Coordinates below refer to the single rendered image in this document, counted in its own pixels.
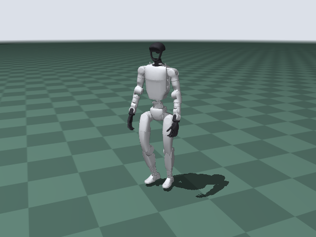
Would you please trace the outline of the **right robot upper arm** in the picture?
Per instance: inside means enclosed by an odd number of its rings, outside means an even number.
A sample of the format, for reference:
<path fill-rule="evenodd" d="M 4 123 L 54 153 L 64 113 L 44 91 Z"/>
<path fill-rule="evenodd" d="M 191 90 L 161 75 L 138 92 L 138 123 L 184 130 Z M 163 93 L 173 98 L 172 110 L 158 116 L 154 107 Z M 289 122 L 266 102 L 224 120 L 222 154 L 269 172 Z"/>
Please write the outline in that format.
<path fill-rule="evenodd" d="M 137 86 L 135 88 L 134 93 L 141 95 L 144 92 L 143 84 L 145 81 L 145 67 L 141 66 L 138 68 L 138 78 L 137 78 Z"/>

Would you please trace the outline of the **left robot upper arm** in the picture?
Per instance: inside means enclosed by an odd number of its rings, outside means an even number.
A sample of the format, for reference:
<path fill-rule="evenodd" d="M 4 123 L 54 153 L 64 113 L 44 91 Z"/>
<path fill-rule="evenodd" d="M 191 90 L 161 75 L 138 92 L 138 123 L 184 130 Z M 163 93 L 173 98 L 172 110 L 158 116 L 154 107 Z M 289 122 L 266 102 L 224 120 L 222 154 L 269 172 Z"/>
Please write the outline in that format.
<path fill-rule="evenodd" d="M 176 96 L 176 92 L 177 91 L 180 91 L 180 82 L 179 82 L 179 72 L 177 69 L 175 68 L 170 68 L 170 67 L 167 67 L 167 75 L 171 78 L 171 84 L 172 84 L 172 87 L 174 89 L 174 91 L 171 93 L 171 97 L 173 99 L 177 99 L 177 96 Z"/>

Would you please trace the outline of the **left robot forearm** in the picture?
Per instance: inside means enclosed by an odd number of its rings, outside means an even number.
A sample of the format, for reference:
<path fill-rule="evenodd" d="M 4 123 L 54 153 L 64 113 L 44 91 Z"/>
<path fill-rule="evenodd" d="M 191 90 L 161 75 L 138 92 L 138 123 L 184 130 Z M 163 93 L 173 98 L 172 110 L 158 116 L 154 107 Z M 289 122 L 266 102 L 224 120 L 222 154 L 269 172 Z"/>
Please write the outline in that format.
<path fill-rule="evenodd" d="M 176 120 L 180 120 L 181 118 L 181 103 L 182 103 L 182 95 L 180 91 L 176 92 L 177 99 L 173 101 L 173 115 L 176 115 Z"/>

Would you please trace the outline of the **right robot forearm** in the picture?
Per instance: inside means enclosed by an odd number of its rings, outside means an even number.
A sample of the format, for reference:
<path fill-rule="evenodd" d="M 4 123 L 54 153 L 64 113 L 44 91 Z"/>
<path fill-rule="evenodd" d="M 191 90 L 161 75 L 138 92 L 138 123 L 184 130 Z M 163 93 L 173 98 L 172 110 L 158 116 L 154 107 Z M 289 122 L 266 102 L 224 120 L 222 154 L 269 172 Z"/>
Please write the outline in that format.
<path fill-rule="evenodd" d="M 137 109 L 137 106 L 138 106 L 138 103 L 139 103 L 139 99 L 140 99 L 140 96 L 136 95 L 136 93 L 133 93 L 133 99 L 132 99 L 131 107 L 129 108 L 129 111 L 130 111 L 131 108 L 133 108 L 134 109 L 133 113 L 136 113 L 136 109 Z"/>

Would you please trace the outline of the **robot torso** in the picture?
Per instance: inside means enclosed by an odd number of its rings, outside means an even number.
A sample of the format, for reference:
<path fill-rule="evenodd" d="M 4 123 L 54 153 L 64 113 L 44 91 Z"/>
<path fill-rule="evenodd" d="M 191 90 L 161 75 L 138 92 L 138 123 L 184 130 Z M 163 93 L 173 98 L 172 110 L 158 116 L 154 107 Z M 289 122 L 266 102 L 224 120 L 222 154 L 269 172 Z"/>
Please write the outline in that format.
<path fill-rule="evenodd" d="M 152 63 L 155 64 L 155 63 Z M 150 62 L 145 67 L 146 91 L 149 99 L 153 99 L 153 106 L 150 108 L 151 119 L 162 121 L 167 107 L 161 100 L 167 98 L 170 91 L 170 77 L 167 75 L 168 65 L 159 63 L 158 67 L 153 66 Z M 162 65 L 163 64 L 163 65 Z"/>

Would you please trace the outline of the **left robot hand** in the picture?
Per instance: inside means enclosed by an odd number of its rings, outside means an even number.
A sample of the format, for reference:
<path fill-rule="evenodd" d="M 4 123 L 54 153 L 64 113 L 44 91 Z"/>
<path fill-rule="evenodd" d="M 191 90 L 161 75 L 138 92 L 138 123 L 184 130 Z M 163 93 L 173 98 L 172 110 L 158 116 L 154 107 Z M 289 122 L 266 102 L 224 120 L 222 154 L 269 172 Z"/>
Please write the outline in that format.
<path fill-rule="evenodd" d="M 173 123 L 172 123 L 172 126 L 167 130 L 167 132 L 171 129 L 171 132 L 170 132 L 170 134 L 169 135 L 167 135 L 167 136 L 169 136 L 169 137 L 175 137 L 175 136 L 177 136 L 177 134 L 178 134 L 178 130 L 179 130 L 179 122 L 180 122 L 180 120 L 176 120 L 176 115 L 173 115 Z"/>

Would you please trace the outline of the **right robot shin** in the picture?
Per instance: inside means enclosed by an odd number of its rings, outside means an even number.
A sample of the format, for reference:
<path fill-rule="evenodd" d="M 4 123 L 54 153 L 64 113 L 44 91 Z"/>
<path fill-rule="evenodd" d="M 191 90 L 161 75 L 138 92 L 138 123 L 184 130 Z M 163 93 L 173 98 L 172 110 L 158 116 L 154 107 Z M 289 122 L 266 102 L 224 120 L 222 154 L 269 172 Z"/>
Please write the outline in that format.
<path fill-rule="evenodd" d="M 157 175 L 157 170 L 156 170 L 156 157 L 155 153 L 152 153 L 151 155 L 145 154 L 145 152 L 142 152 L 144 160 L 146 162 L 146 165 L 148 166 L 149 170 L 153 175 Z"/>

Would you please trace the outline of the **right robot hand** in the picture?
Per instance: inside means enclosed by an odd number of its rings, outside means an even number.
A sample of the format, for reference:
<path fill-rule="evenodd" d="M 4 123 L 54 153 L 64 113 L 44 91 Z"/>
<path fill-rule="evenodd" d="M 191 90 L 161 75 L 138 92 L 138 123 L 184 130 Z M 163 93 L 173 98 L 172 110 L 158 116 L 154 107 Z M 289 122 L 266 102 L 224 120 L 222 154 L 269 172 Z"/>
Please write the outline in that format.
<path fill-rule="evenodd" d="M 134 128 L 132 127 L 132 121 L 133 121 L 133 116 L 135 115 L 133 113 L 134 109 L 131 108 L 130 111 L 129 111 L 129 117 L 128 117 L 128 120 L 127 120 L 127 127 L 130 129 L 130 130 L 133 130 Z"/>

